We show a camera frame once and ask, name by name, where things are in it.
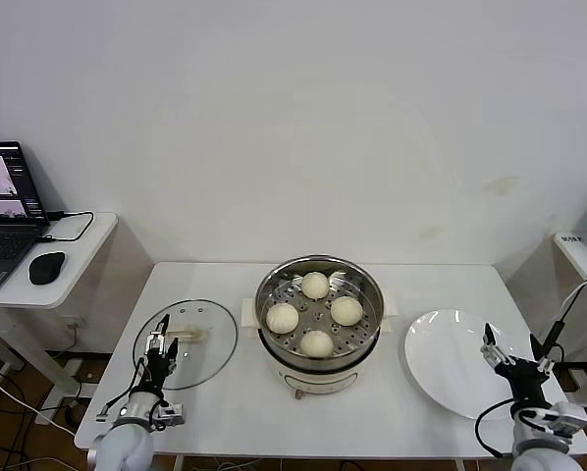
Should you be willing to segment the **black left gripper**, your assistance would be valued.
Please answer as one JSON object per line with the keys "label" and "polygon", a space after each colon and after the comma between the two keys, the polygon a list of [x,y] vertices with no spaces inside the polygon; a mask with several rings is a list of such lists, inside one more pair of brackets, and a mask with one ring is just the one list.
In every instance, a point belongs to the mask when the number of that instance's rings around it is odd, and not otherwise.
{"label": "black left gripper", "polygon": [[178,338],[173,338],[165,353],[166,334],[170,315],[165,314],[146,340],[146,365],[143,383],[147,389],[161,391],[166,379],[177,366]]}

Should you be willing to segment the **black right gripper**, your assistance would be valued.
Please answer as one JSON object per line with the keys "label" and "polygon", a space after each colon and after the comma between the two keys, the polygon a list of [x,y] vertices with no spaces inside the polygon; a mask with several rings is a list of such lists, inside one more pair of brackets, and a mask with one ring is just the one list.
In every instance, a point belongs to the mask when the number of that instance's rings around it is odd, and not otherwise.
{"label": "black right gripper", "polygon": [[546,339],[540,343],[538,338],[530,335],[530,346],[534,361],[512,357],[505,362],[505,354],[497,346],[494,331],[489,323],[484,326],[483,344],[480,351],[495,373],[507,380],[514,404],[548,405],[543,393],[543,385],[550,378],[554,360],[550,352],[554,343]]}

